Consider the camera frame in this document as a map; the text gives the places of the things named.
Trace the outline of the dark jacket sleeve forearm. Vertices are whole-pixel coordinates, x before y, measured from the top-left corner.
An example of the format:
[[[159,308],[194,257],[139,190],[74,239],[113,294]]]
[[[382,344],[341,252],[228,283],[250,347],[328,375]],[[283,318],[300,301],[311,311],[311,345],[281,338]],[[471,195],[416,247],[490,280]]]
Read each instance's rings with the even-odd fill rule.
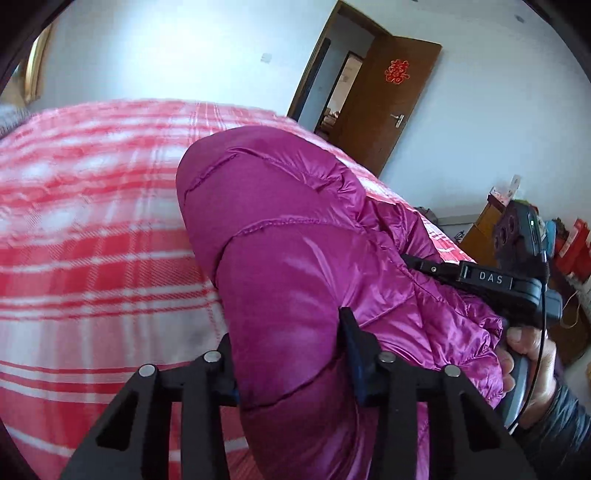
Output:
[[[514,437],[539,479],[590,477],[590,415],[554,375],[555,353],[544,354],[531,403]]]

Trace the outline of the person's right hand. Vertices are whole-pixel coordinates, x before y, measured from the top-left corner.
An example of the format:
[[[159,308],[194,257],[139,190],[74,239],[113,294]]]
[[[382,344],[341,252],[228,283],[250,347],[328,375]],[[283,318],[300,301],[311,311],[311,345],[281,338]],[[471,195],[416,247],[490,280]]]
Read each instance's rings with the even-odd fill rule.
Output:
[[[508,349],[527,358],[530,364],[528,391],[532,395],[519,422],[521,428],[528,429],[544,417],[556,393],[556,344],[546,333],[534,327],[510,327],[505,336],[505,344],[496,348],[505,393],[512,391],[516,385],[511,376],[515,362]]]

